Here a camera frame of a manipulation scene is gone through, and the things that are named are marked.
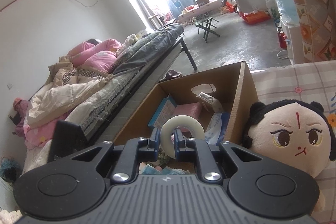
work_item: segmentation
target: blue circle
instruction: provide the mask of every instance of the blue circle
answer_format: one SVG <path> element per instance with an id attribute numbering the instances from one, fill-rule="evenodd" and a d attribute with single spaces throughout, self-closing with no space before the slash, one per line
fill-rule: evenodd
<path id="1" fill-rule="evenodd" d="M 182 6 L 181 2 L 179 2 L 178 0 L 174 1 L 174 5 L 178 9 L 181 8 L 181 6 Z"/>

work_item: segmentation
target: plush toy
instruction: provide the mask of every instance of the plush toy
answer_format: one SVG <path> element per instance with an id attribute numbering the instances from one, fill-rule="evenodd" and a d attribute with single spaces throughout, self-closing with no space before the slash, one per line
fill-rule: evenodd
<path id="1" fill-rule="evenodd" d="M 283 100 L 250 108 L 242 145 L 252 151 L 307 172 L 313 178 L 336 159 L 336 138 L 320 103 Z M 320 198 L 315 211 L 324 209 Z"/>

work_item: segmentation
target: gray blanket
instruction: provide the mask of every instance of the gray blanket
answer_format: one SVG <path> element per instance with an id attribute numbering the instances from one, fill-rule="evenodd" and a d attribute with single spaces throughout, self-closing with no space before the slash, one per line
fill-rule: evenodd
<path id="1" fill-rule="evenodd" d="M 184 32 L 184 29 L 181 24 L 173 24 L 140 39 L 127 53 L 123 54 L 125 57 L 122 60 L 125 61 L 118 63 L 113 74 L 117 76 L 131 70 L 140 69 L 159 58 L 176 42 L 182 32 Z"/>

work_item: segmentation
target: plaid tablecloth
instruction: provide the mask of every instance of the plaid tablecloth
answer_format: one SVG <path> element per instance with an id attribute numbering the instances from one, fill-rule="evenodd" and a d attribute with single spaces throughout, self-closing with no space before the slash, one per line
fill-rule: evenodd
<path id="1" fill-rule="evenodd" d="M 336 61 L 307 63 L 252 71 L 258 98 L 269 104 L 297 99 L 323 105 L 324 114 L 336 132 Z M 313 212 L 319 223 L 336 220 L 336 165 L 331 162 L 316 177 L 325 196 L 325 210 Z"/>

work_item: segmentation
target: tape roll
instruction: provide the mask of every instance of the tape roll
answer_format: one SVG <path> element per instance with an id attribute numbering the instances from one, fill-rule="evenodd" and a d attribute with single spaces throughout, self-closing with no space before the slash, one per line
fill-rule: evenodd
<path id="1" fill-rule="evenodd" d="M 191 135 L 196 139 L 204 140 L 204 129 L 201 124 L 193 117 L 178 115 L 170 118 L 161 128 L 160 144 L 166 154 L 175 159 L 174 144 L 171 141 L 171 135 L 175 128 L 184 127 L 190 130 Z"/>

